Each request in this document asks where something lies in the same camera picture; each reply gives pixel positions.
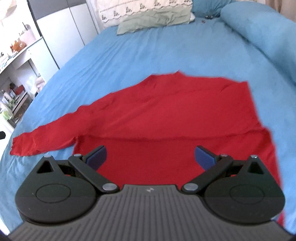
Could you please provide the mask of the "white shelf unit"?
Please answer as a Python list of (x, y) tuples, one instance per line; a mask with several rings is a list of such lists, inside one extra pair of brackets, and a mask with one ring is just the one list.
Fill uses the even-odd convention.
[[(12, 53), (10, 46), (18, 39), (27, 46)], [(1, 89), (10, 81), (34, 98), (36, 82), (46, 84), (58, 70), (27, 1), (1, 1)]]

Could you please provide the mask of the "beige curtain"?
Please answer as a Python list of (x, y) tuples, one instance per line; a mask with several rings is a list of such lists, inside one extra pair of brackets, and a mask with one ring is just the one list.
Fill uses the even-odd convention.
[(265, 3), (286, 18), (295, 22), (296, 0), (266, 0)]

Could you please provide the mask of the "dark blue pillow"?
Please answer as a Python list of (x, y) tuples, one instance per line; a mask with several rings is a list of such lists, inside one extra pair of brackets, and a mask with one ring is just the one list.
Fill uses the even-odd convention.
[(192, 12), (200, 18), (217, 18), (220, 17), (222, 8), (232, 0), (193, 0)]

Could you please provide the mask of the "green pillow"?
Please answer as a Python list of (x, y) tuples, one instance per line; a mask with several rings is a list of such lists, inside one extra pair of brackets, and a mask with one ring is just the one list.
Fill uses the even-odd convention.
[(174, 8), (152, 9), (128, 16), (118, 25), (117, 35), (134, 33), (143, 29), (189, 24), (194, 20), (195, 15), (190, 8), (178, 6)]

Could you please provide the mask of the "orange toy on shelf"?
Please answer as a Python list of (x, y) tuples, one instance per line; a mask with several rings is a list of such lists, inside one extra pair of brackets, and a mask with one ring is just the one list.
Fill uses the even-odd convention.
[(15, 53), (15, 52), (20, 52), (22, 51), (22, 49), (24, 49), (27, 46), (27, 44), (23, 41), (21, 41), (20, 39), (18, 39), (17, 41), (14, 42), (14, 44), (11, 44), (10, 48), (11, 48), (11, 52)]

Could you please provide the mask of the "red long-sleeve sweater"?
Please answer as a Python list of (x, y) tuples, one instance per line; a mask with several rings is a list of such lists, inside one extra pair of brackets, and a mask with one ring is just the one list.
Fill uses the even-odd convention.
[(149, 76), (22, 133), (10, 154), (69, 146), (87, 154), (100, 145), (107, 158), (97, 172), (119, 186), (185, 184), (202, 173), (194, 159), (198, 145), (236, 158), (257, 154), (279, 178), (271, 134), (257, 116), (248, 83), (179, 72)]

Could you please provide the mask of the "cream embroidered pillow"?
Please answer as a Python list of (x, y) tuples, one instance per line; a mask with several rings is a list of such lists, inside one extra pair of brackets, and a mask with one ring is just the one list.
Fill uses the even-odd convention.
[(128, 16), (150, 10), (183, 7), (189, 10), (193, 1), (95, 1), (96, 12), (105, 28), (117, 26)]

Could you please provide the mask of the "blue rolled duvet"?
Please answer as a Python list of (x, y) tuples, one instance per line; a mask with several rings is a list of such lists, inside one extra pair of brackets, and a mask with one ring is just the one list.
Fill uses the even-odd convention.
[(222, 20), (257, 47), (295, 80), (295, 23), (271, 7), (252, 1), (235, 1), (222, 8)]

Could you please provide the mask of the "blue bed sheet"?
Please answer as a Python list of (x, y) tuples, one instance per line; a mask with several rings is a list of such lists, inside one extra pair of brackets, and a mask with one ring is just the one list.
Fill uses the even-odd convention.
[(285, 228), (295, 232), (295, 79), (221, 18), (117, 35), (107, 28), (78, 52), (33, 100), (10, 138), (74, 112), (151, 74), (181, 71), (248, 81), (272, 133), (285, 193)]

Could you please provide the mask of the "white grey wardrobe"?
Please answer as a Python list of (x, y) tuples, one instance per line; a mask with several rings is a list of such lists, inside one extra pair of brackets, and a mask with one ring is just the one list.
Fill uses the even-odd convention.
[(29, 0), (27, 3), (58, 68), (98, 35), (89, 1)]

